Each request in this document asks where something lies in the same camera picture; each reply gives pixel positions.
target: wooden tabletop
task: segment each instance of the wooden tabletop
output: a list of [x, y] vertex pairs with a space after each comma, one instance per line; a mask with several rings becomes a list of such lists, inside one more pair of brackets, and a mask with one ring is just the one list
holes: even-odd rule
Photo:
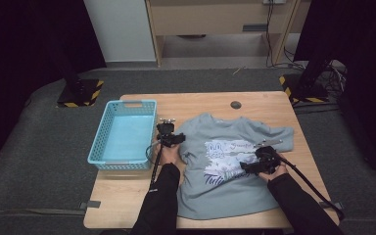
[[[215, 118], [235, 119], [245, 117], [259, 120], [271, 127], [294, 128], [294, 149], [283, 155], [296, 165], [314, 187], [329, 200], [329, 195], [313, 160], [302, 129], [288, 97], [284, 92], [224, 92], [124, 95], [121, 100], [157, 101], [158, 118], [175, 118], [175, 129], [188, 118], [210, 113]], [[233, 101], [240, 102], [240, 109], [233, 109]], [[178, 163], [181, 176], [183, 163]], [[291, 175], [312, 197], [321, 200], [301, 178], [289, 169]], [[88, 208], [84, 218], [87, 228], [131, 228], [136, 221], [143, 199], [148, 191], [152, 167], [145, 171], [99, 171], [90, 201], [101, 202], [99, 208]], [[336, 213], [326, 212], [338, 224]], [[254, 214], [193, 220], [179, 217], [178, 228], [290, 228], [291, 225], [280, 209]]]

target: blue plastic basket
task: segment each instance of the blue plastic basket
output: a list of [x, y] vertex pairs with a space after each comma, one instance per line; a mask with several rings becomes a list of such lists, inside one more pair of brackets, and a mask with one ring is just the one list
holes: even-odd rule
[[149, 169], [156, 116], [155, 100], [108, 102], [88, 162], [103, 170]]

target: yellow black hazard tape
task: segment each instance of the yellow black hazard tape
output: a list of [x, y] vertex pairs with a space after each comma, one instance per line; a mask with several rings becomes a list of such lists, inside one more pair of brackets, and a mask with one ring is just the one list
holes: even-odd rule
[[94, 88], [91, 99], [85, 102], [58, 102], [57, 107], [59, 108], [74, 108], [81, 106], [93, 106], [96, 103], [97, 97], [100, 94], [104, 81], [98, 80], [96, 87]]
[[289, 84], [286, 82], [286, 78], [284, 76], [281, 76], [279, 78], [280, 84], [283, 87], [283, 91], [286, 93], [286, 95], [289, 97], [289, 100], [291, 103], [297, 103], [297, 102], [329, 102], [328, 97], [298, 97], [293, 92], [293, 88], [289, 86]]

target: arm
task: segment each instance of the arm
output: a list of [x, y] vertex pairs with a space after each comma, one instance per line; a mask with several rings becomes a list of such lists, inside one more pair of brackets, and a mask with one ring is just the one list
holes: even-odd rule
[[296, 234], [344, 234], [310, 194], [301, 188], [283, 163], [273, 174], [260, 173], [258, 176], [268, 182], [267, 188]]
[[175, 163], [178, 147], [164, 147], [161, 156], [163, 166], [153, 190], [145, 196], [137, 221], [130, 235], [159, 235], [176, 233], [178, 203], [176, 191], [180, 172]]

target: t-shirt print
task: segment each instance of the t-shirt print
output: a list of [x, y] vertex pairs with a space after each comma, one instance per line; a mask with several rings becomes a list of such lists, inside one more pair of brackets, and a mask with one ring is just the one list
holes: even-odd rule
[[206, 184], [218, 185], [233, 178], [249, 176], [240, 162], [256, 161], [255, 146], [245, 140], [212, 140], [205, 143], [206, 158], [210, 160], [204, 170]]

